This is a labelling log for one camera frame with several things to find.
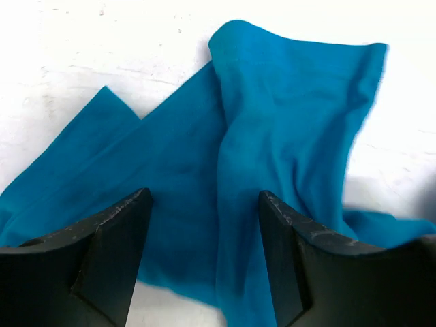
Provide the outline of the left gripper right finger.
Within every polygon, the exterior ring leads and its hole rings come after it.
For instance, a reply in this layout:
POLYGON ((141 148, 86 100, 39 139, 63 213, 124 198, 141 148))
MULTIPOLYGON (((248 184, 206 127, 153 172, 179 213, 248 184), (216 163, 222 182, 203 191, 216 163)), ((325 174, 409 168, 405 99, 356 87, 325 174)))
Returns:
POLYGON ((261 191, 278 326, 434 326, 435 237, 393 249, 346 237, 261 191))

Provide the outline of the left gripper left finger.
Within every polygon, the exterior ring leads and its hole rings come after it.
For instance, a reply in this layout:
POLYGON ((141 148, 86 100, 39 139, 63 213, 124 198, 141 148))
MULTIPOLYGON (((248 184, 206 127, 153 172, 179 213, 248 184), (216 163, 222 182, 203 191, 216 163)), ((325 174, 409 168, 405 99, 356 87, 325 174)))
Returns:
POLYGON ((139 189, 66 228, 1 248, 2 326, 124 326, 153 200, 139 189))

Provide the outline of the blue t shirt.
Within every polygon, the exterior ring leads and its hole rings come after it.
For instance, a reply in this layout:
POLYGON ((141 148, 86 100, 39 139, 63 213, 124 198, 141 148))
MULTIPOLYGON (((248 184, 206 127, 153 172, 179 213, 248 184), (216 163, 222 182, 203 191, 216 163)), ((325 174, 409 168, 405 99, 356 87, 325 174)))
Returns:
POLYGON ((1 244, 54 232, 147 187, 140 278, 219 307, 229 326, 274 326, 259 192, 380 247, 435 233, 430 221, 342 205, 385 44, 291 40, 233 20, 209 48, 211 61, 143 119, 101 89, 1 194, 1 244))

